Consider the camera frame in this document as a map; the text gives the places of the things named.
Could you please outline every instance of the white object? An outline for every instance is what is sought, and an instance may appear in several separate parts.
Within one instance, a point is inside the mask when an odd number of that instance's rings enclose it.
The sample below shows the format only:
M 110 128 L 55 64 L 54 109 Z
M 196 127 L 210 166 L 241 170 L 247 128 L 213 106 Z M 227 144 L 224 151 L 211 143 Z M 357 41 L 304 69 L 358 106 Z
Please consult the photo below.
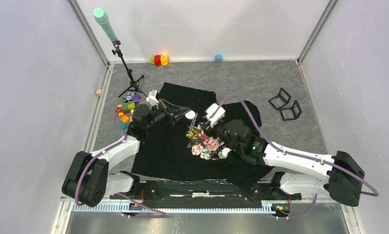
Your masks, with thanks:
M 196 117 L 196 112 L 194 112 L 194 111 L 189 111 L 189 112 L 187 112 L 187 113 L 185 114 L 185 117 L 186 117 L 187 119 L 194 119 L 194 118 Z
M 114 147 L 111 150 L 107 150 L 108 147 L 117 143 L 120 143 L 120 145 Z M 125 140 L 124 136 L 122 136 L 119 140 L 108 145 L 107 147 L 97 151 L 93 151 L 91 155 L 95 156 L 99 152 L 105 151 L 105 153 L 98 159 L 107 160 L 109 162 L 108 171 L 110 171 L 115 165 L 117 165 L 127 157 L 135 155 L 138 152 L 139 147 L 140 142 L 135 139 L 135 137 L 128 136 Z M 106 191 L 104 196 L 109 196 L 120 192 L 126 193 L 131 189 L 133 182 L 134 179 L 124 173 L 109 175 L 106 183 Z
M 294 150 L 282 145 L 279 145 L 275 142 L 272 142 L 277 147 L 282 150 L 291 152 L 291 153 L 299 153 L 305 156 L 310 156 L 313 158 L 323 159 L 324 161 L 328 161 L 334 163 L 334 160 L 331 158 L 332 155 L 321 155 L 321 154 L 312 154 L 305 151 Z M 329 176 L 327 175 L 327 171 L 331 171 L 332 167 L 326 164 L 321 164 L 319 162 L 315 162 L 309 159 L 300 158 L 292 155 L 283 154 L 282 152 L 277 151 L 271 145 L 267 145 L 265 149 L 266 156 L 263 157 L 265 164 L 268 166 L 276 166 L 276 167 L 284 167 L 297 172 L 301 172 L 306 175 L 310 175 L 313 177 L 317 177 L 322 179 L 323 181 L 328 181 Z
M 224 148 L 222 149 L 222 155 L 223 157 L 227 157 L 227 155 L 229 155 L 229 152 L 231 151 L 231 149 L 229 148 Z
M 289 195 L 297 193 L 329 195 L 324 189 L 324 184 L 327 183 L 328 181 L 305 174 L 285 173 L 280 182 L 280 189 Z
M 152 90 L 152 91 L 150 91 L 147 98 L 145 99 L 152 106 L 157 106 L 159 103 L 157 100 L 157 93 L 158 93 L 157 90 Z
M 216 123 L 225 116 L 226 111 L 224 110 L 224 108 L 220 107 L 217 110 L 218 107 L 219 105 L 217 103 L 213 103 L 206 110 L 206 119 L 210 122 L 211 127 L 214 127 L 214 125 L 216 125 Z

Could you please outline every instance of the small orange block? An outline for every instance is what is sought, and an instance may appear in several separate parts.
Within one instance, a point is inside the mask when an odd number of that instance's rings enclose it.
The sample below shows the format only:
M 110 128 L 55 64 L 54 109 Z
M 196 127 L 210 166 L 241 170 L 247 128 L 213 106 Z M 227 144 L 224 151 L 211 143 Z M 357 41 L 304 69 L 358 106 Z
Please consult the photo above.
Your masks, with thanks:
M 123 116 L 121 118 L 121 120 L 124 122 L 124 123 L 128 123 L 129 122 L 129 117 L 128 116 Z
M 161 61 L 161 65 L 166 66 L 168 64 L 168 56 L 161 55 L 160 61 Z

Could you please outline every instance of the green foam tube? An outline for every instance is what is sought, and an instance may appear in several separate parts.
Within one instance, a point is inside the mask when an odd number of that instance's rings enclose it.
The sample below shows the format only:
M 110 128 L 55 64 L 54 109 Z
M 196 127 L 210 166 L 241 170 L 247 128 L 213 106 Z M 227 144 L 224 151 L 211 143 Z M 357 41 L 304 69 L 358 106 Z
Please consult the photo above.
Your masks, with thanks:
M 114 42 L 117 40 L 117 35 L 115 35 L 114 29 L 112 29 L 111 24 L 109 23 L 108 15 L 102 8 L 95 8 L 94 18 L 96 22 L 101 25 L 102 29 L 105 31 L 108 38 Z

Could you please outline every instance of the floral print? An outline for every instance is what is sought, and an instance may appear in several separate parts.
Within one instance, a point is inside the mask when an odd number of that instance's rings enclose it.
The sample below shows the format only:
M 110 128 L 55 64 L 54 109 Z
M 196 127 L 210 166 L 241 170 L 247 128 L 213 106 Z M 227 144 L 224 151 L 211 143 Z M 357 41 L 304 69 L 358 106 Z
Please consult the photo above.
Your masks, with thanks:
M 200 125 L 192 127 L 187 132 L 186 137 L 191 141 L 187 144 L 187 148 L 191 148 L 191 153 L 205 160 L 216 160 L 225 158 L 221 149 L 225 148 L 224 142 L 219 142 L 220 139 L 207 137 Z
M 215 151 L 219 148 L 219 142 L 212 137 L 203 141 L 203 144 L 207 146 L 210 151 Z
M 201 145 L 193 145 L 191 147 L 191 153 L 193 155 L 199 155 L 202 153 L 202 151 L 203 151 L 203 146 L 201 146 Z

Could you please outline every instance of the microphone stand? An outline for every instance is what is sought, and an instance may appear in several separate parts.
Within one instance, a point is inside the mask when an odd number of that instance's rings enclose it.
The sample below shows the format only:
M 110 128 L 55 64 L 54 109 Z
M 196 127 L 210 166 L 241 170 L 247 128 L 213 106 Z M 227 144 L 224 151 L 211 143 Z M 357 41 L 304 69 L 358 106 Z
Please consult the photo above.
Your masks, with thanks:
M 131 69 L 128 69 L 127 67 L 127 64 L 125 63 L 124 61 L 124 58 L 123 58 L 123 53 L 121 52 L 121 49 L 120 49 L 120 45 L 121 45 L 121 42 L 119 40 L 116 40 L 114 42 L 112 42 L 112 44 L 114 45 L 115 47 L 115 50 L 112 50 L 112 53 L 114 55 L 118 55 L 118 57 L 120 57 L 121 61 L 123 62 L 124 64 L 124 67 L 125 69 L 127 70 L 127 75 L 128 75 L 128 78 L 131 80 L 130 81 L 130 86 L 124 90 L 124 92 L 122 92 L 118 97 L 120 98 L 122 95 L 124 95 L 127 91 L 134 91 L 134 92 L 139 92 L 139 93 L 142 93 L 144 94 L 144 96 L 147 96 L 145 95 L 145 93 L 139 88 L 139 85 L 140 85 L 140 80 L 142 78 L 144 78 L 144 75 L 142 75 L 138 80 L 134 80 L 134 78 L 132 77 L 132 70 Z

